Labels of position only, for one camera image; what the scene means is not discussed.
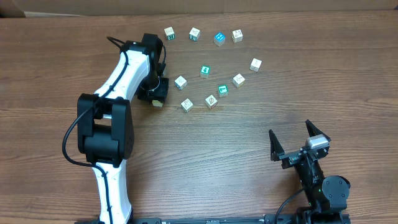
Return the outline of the green-edged picture wooden block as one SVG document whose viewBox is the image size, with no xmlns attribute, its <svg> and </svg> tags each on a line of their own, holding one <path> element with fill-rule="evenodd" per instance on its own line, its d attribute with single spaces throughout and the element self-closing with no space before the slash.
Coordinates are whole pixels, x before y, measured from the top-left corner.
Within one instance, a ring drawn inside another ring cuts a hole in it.
<svg viewBox="0 0 398 224">
<path fill-rule="evenodd" d="M 190 110 L 193 109 L 193 103 L 187 98 L 186 100 L 181 102 L 181 108 L 184 112 L 188 113 Z"/>
</svg>

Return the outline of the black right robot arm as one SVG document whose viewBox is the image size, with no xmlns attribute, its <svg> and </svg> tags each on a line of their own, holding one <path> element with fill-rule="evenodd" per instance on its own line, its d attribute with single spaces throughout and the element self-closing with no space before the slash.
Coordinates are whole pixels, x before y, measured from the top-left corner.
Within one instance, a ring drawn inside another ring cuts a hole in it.
<svg viewBox="0 0 398 224">
<path fill-rule="evenodd" d="M 285 200 L 275 215 L 265 216 L 265 222 L 348 224 L 351 222 L 350 217 L 343 210 L 347 209 L 351 184 L 348 179 L 339 175 L 324 176 L 319 160 L 328 155 L 331 138 L 310 120 L 306 120 L 305 124 L 309 138 L 298 151 L 288 154 L 273 130 L 269 130 L 271 160 L 281 161 L 283 169 L 293 167 L 302 188 Z M 293 215 L 283 217 L 280 214 L 282 209 L 302 192 L 308 200 L 308 206 L 300 207 Z"/>
</svg>

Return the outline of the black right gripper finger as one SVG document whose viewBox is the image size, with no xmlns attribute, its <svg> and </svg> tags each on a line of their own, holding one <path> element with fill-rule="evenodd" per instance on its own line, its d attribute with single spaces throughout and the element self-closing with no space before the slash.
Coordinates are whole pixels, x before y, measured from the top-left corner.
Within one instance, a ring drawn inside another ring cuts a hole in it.
<svg viewBox="0 0 398 224">
<path fill-rule="evenodd" d="M 280 157 L 285 154 L 283 147 L 281 146 L 277 136 L 273 132 L 273 130 L 269 130 L 269 138 L 271 144 L 271 160 L 272 161 L 279 161 Z"/>
<path fill-rule="evenodd" d="M 305 121 L 307 131 L 310 137 L 317 135 L 324 135 L 324 137 L 330 142 L 331 138 L 327 136 L 323 131 L 320 131 L 309 119 Z"/>
</svg>

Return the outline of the yellow-top wooden block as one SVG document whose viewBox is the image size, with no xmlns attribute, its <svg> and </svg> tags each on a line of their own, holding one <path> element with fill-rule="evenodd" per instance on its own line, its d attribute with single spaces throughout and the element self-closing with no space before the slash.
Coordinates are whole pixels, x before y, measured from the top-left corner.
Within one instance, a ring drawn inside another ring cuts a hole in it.
<svg viewBox="0 0 398 224">
<path fill-rule="evenodd" d="M 152 104 L 155 107 L 159 107 L 159 108 L 163 107 L 163 103 L 160 102 L 159 100 L 152 100 Z"/>
</svg>

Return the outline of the blue D wooden block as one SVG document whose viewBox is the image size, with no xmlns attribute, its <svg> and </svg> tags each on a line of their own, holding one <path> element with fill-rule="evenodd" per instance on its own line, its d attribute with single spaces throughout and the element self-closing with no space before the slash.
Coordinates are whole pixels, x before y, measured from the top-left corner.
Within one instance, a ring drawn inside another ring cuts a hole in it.
<svg viewBox="0 0 398 224">
<path fill-rule="evenodd" d="M 177 79 L 175 79 L 174 83 L 175 83 L 175 86 L 176 86 L 179 90 L 182 90 L 182 89 L 184 89 L 184 88 L 186 87 L 186 85 L 187 85 L 187 80 L 184 79 L 184 77 L 179 76 Z"/>
</svg>

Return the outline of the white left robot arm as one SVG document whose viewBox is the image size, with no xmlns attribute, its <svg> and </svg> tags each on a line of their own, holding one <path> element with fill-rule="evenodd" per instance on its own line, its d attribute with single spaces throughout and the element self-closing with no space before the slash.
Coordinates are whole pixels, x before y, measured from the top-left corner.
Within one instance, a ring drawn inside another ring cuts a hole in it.
<svg viewBox="0 0 398 224">
<path fill-rule="evenodd" d="M 101 212 L 95 223 L 131 223 L 126 163 L 134 145 L 131 101 L 134 97 L 161 107 L 169 90 L 164 77 L 166 51 L 161 39 L 145 33 L 140 42 L 109 37 L 120 58 L 108 80 L 93 94 L 80 95 L 78 150 L 95 172 Z"/>
</svg>

